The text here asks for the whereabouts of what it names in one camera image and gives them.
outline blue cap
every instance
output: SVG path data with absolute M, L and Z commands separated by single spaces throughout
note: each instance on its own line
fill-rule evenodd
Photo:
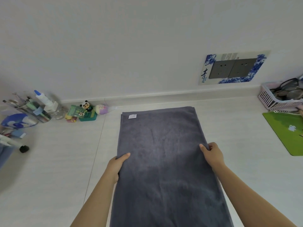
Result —
M 39 92 L 39 91 L 37 91 L 37 90 L 34 90 L 34 92 L 36 93 L 36 95 L 41 95 L 41 93 Z

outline pink plastic basket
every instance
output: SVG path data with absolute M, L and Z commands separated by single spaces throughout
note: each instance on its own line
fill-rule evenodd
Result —
M 276 97 L 272 94 L 270 89 L 279 87 L 282 82 L 269 82 L 261 84 L 261 91 L 258 95 L 258 98 L 261 100 L 261 102 L 264 104 L 264 106 L 268 110 L 272 109 L 295 109 L 298 105 L 303 103 L 303 99 L 299 100 L 278 100 Z

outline power outlet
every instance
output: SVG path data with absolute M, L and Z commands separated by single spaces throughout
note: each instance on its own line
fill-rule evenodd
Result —
M 235 60 L 215 61 L 212 66 L 209 79 L 228 78 L 234 63 Z
M 236 60 L 228 78 L 248 76 L 256 60 L 256 58 Z

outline baseboard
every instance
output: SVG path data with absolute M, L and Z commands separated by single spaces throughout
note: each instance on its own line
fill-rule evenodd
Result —
M 92 98 L 87 99 L 92 105 L 109 105 L 109 106 L 124 106 L 135 104 L 150 104 L 150 103 L 167 103 L 179 101 L 196 101 L 196 100 L 209 100 L 209 99 L 225 99 L 235 97 L 257 96 L 260 91 L 259 85 L 254 86 L 240 86 L 233 88 L 220 88 L 220 89 L 205 89 L 196 91 L 181 91 L 181 92 L 166 92 L 156 94 L 141 94 L 129 96 L 115 96 L 106 98 Z M 80 105 L 84 99 L 63 101 L 64 106 Z

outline panda figurine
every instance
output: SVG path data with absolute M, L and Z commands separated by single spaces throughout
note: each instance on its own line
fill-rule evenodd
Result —
M 89 102 L 87 100 L 80 104 L 80 107 L 84 108 L 87 112 L 91 112 L 93 110 L 93 107 L 89 105 Z

